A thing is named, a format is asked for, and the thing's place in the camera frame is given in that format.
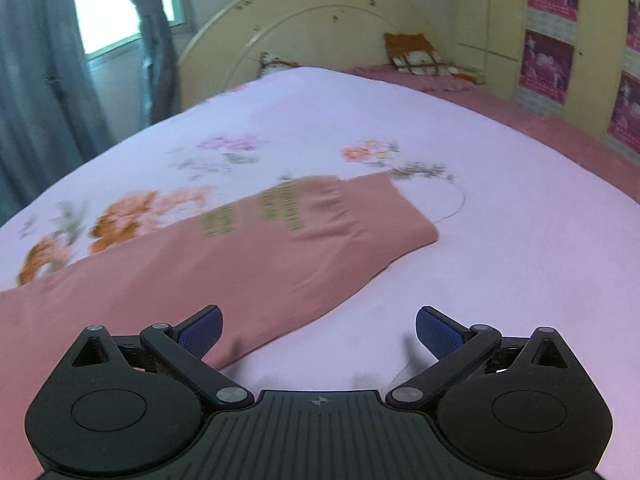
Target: bed sheet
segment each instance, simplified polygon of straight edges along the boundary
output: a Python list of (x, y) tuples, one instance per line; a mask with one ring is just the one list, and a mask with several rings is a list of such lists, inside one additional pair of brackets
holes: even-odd
[[(540, 142), (433, 96), (301, 68), (207, 100), (79, 168), (2, 227), (0, 283), (9, 288), (20, 274), (36, 278), (283, 179), (376, 171), (391, 172), (436, 222), (439, 241), (224, 372), (254, 393), (384, 394), (434, 362), (414, 332), (425, 304), (509, 336), (554, 326), (612, 411), (599, 471), (635, 479), (640, 206)], [(149, 311), (148, 322), (157, 321)], [(20, 320), (1, 312), (0, 322), (21, 330)], [(0, 370), (11, 388), (8, 359)], [(24, 418), (2, 415), (8, 428)], [(0, 478), (24, 478), (4, 465), (9, 454), (36, 474), (24, 435), (5, 433)]]
[(510, 126), (562, 153), (640, 203), (640, 166), (560, 118), (523, 110), (460, 79), (399, 73), (388, 64), (346, 73), (426, 92)]

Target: black gripper base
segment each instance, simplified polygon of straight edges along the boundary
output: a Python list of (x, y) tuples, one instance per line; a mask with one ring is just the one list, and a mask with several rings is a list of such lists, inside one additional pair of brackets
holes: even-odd
[[(41, 480), (68, 477), (49, 472)], [(263, 392), (245, 410), (212, 416), (172, 462), (136, 480), (497, 480), (444, 447), (420, 413), (377, 392)], [(593, 472), (572, 480), (596, 480)]]

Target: bed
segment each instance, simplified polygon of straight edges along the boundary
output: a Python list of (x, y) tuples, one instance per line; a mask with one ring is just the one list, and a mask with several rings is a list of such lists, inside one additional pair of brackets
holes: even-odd
[[(552, 140), (532, 138), (542, 131), (534, 127), (540, 118), (516, 120), (510, 112), (494, 111), (504, 114), (505, 123), (511, 118), (507, 126), (469, 110), (470, 101), (458, 105), (337, 72), (386, 61), (383, 46), (370, 39), (382, 30), (428, 30), (403, 0), (273, 0), (264, 9), (257, 1), (268, 0), (238, 0), (194, 39), (180, 64), (183, 113), (85, 164), (0, 228), (0, 289), (13, 289), (17, 280), (30, 286), (52, 279), (54, 288), (57, 269), (282, 181), (386, 171), (434, 222), (439, 240), (395, 261), (336, 309), (224, 373), (255, 394), (268, 388), (374, 388), (384, 394), (435, 361), (415, 339), (415, 314), (423, 305), (466, 326), (487, 323), (509, 336), (553, 326), (612, 412), (614, 431), (600, 473), (636, 478), (640, 205), (632, 195), (640, 180), (625, 173), (619, 185), (611, 184), (570, 160), (561, 147), (545, 146)], [(326, 43), (309, 50), (292, 43), (297, 33), (283, 39), (271, 32), (304, 31), (310, 26), (305, 20), (322, 23), (327, 17), (326, 27), (332, 27), (343, 19), (341, 7), (345, 15), (370, 14), (368, 36), (347, 27), (325, 33)], [(248, 13), (253, 8), (263, 22)], [(247, 15), (253, 25), (225, 33), (225, 54), (215, 49), (226, 48), (221, 31), (230, 27), (231, 14)], [(263, 39), (256, 38), (265, 29)], [(324, 62), (340, 38), (352, 38), (353, 49)], [(324, 68), (250, 82), (258, 69), (255, 54), (267, 47)], [(462, 91), (450, 95), (479, 102)], [(583, 148), (593, 155), (592, 146)], [(97, 308), (88, 305), (70, 322), (37, 302), (20, 311), (4, 302), (0, 477), (27, 480), (38, 474), (22, 429), (24, 412), (62, 355), (59, 350), (84, 326), (109, 327), (108, 317), (95, 319), (105, 314)], [(179, 321), (156, 319), (152, 307), (144, 317), (147, 324)], [(127, 329), (139, 332), (144, 326), (136, 320)], [(38, 346), (41, 330), (56, 331), (57, 348)], [(35, 356), (28, 373), (6, 358), (19, 344)]]

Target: bed headboard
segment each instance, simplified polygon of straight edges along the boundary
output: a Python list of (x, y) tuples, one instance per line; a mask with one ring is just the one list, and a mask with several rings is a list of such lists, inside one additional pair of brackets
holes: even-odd
[(384, 32), (424, 32), (440, 45), (406, 0), (236, 0), (180, 57), (181, 109), (255, 79), (261, 52), (333, 70), (387, 62)]

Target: gray curtain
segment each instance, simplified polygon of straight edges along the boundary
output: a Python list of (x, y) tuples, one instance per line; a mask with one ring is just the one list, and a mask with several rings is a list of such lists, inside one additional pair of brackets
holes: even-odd
[(113, 144), (75, 0), (0, 0), (0, 225)]
[(142, 126), (170, 117), (177, 89), (177, 56), (162, 0), (131, 0), (142, 37)]

